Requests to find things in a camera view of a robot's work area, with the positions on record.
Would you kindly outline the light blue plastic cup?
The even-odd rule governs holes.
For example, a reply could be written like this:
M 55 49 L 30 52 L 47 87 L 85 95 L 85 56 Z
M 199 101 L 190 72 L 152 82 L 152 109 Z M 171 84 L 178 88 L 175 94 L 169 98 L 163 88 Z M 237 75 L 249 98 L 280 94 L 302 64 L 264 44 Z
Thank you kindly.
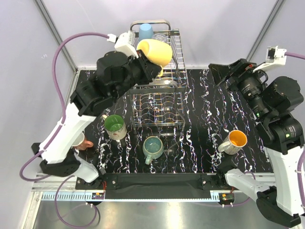
M 153 29 L 151 24 L 144 23 L 141 24 L 139 27 L 139 41 L 145 40 L 145 39 L 151 39 L 154 35 Z

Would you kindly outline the clear glass tumbler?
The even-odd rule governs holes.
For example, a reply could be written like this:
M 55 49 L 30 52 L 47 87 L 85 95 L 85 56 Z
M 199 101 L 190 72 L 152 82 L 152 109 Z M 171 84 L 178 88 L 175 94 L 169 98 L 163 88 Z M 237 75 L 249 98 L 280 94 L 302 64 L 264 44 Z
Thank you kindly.
M 162 33 L 154 34 L 152 36 L 152 39 L 167 43 L 167 36 L 165 34 L 162 34 Z

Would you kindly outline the pale yellow mug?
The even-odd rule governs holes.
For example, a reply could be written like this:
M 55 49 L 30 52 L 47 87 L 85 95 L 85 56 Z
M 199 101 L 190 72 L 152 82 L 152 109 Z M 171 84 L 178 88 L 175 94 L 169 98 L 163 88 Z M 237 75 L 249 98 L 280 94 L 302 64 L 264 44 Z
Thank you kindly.
M 173 55 L 169 44 L 155 39 L 141 40 L 137 45 L 137 50 L 142 50 L 150 62 L 162 68 L 158 74 L 159 77 L 163 75 L 163 68 L 170 63 Z

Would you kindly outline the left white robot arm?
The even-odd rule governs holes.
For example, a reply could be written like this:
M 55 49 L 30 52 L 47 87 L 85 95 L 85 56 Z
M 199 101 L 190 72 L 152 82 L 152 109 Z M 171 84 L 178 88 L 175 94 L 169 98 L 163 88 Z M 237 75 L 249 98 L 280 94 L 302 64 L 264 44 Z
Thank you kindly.
M 97 60 L 96 72 L 80 83 L 52 133 L 40 143 L 43 173 L 57 177 L 76 176 L 91 189 L 102 186 L 100 171 L 71 149 L 83 130 L 136 84 L 148 84 L 161 72 L 161 64 L 141 50 L 137 56 L 112 51 Z

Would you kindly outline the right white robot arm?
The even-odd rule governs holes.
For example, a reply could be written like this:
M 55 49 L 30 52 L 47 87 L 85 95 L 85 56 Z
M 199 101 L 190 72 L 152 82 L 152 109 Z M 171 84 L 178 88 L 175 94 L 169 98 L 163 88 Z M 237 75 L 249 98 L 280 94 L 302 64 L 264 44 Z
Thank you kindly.
M 271 83 L 267 64 L 258 65 L 239 59 L 223 65 L 212 63 L 209 74 L 216 85 L 227 80 L 228 90 L 237 91 L 255 115 L 256 129 L 262 139 L 275 177 L 275 185 L 261 184 L 235 167 L 227 152 L 218 166 L 216 185 L 220 189 L 234 187 L 255 203 L 269 221 L 293 229 L 301 226 L 305 214 L 305 133 L 291 112 L 303 102 L 298 82 L 279 76 Z

